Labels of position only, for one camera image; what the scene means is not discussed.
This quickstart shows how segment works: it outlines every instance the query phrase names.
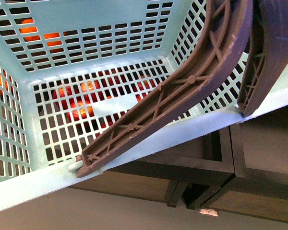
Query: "white floor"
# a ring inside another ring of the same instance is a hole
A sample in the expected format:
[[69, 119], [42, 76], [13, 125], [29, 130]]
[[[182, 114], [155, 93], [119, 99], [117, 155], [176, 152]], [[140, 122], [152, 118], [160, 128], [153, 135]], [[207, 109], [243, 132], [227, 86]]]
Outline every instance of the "white floor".
[[288, 224], [66, 188], [0, 212], [0, 230], [288, 230]]

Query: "light blue plastic basket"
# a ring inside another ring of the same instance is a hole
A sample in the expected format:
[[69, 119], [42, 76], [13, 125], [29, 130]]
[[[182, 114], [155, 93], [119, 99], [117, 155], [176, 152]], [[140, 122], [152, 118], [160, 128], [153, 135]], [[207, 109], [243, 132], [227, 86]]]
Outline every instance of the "light blue plastic basket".
[[[204, 0], [0, 0], [0, 181], [79, 155], [187, 59], [204, 19]], [[21, 33], [26, 27], [37, 32]], [[45, 39], [53, 33], [60, 36]], [[236, 104], [246, 59], [173, 124]], [[90, 82], [95, 89], [83, 92]], [[54, 99], [58, 88], [65, 97]], [[71, 108], [87, 97], [90, 104]], [[90, 107], [94, 116], [68, 119]]]

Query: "grid pattern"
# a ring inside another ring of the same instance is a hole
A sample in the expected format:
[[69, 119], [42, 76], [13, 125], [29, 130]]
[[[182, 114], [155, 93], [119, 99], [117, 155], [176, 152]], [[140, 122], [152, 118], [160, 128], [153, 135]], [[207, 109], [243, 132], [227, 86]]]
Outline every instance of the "grid pattern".
[[[194, 50], [204, 27], [206, 2], [191, 3], [187, 16], [171, 50], [171, 55], [181, 66]], [[236, 105], [248, 54], [243, 53], [237, 66], [226, 81], [198, 107], [202, 113], [208, 113], [228, 105]]]
[[40, 34], [25, 1], [8, 2], [0, 2], [0, 36], [27, 72], [160, 48], [173, 5], [148, 2], [143, 21]]
[[0, 181], [30, 171], [18, 84], [0, 65]]
[[179, 66], [190, 56], [201, 36], [206, 17], [205, 10], [205, 1], [192, 2], [171, 50], [171, 54]]
[[247, 58], [248, 54], [243, 53], [237, 66], [226, 81], [214, 93], [201, 101], [200, 105], [205, 113], [219, 108], [224, 108], [228, 105], [237, 104], [237, 98]]
[[[169, 75], [163, 60], [158, 59], [35, 85], [49, 165], [79, 155], [130, 109], [97, 116], [94, 103], [125, 95], [133, 95], [136, 103]], [[188, 116], [189, 112], [178, 119]]]

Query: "cabinet leg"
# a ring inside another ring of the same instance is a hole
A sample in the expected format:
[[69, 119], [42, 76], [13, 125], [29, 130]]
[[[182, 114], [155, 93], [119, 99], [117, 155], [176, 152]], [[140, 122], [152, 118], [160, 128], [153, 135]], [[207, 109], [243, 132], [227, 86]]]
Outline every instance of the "cabinet leg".
[[178, 200], [188, 186], [188, 182], [169, 181], [164, 197], [164, 202], [168, 207], [176, 207]]

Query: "brown plastic handle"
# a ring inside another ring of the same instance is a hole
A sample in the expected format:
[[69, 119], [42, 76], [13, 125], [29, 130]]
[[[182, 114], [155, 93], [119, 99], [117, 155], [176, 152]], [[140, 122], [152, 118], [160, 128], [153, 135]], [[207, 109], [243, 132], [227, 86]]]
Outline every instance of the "brown plastic handle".
[[86, 176], [213, 93], [235, 68], [252, 26], [252, 0], [208, 0], [201, 37], [185, 63], [82, 151]]
[[250, 54], [237, 100], [244, 116], [258, 109], [288, 64], [288, 0], [258, 0], [254, 9]]

